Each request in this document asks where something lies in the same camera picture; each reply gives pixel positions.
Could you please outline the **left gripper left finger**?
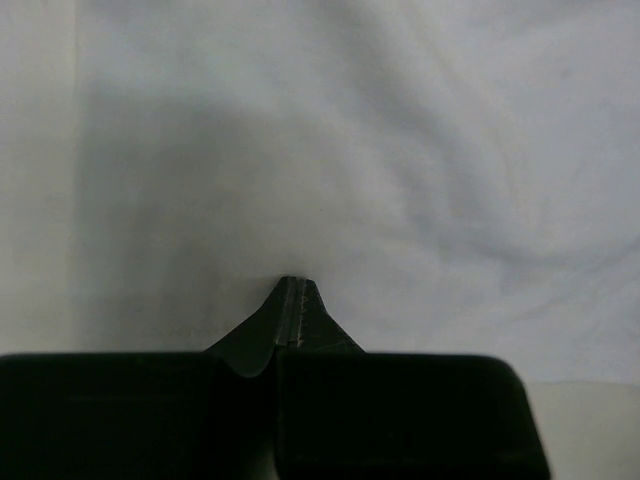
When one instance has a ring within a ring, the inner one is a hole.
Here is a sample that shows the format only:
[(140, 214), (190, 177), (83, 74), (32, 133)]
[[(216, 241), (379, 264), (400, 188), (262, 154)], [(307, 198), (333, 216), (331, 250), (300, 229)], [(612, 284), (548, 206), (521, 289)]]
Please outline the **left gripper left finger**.
[(282, 277), (263, 304), (205, 353), (221, 359), (239, 376), (259, 376), (274, 351), (286, 346), (296, 303), (296, 278)]

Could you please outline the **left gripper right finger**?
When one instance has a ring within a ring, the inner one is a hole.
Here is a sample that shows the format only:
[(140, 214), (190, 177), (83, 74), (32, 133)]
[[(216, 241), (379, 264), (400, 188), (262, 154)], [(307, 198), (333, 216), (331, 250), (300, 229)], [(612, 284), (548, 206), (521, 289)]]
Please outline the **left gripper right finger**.
[(329, 315), (316, 283), (302, 278), (295, 279), (292, 348), (314, 353), (364, 352)]

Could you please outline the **white skirt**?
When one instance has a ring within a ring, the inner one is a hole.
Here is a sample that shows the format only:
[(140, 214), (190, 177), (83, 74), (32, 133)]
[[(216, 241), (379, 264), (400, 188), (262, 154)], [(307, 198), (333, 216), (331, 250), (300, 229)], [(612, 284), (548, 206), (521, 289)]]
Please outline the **white skirt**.
[(199, 349), (283, 275), (637, 383), (638, 3), (2, 3), (4, 352)]

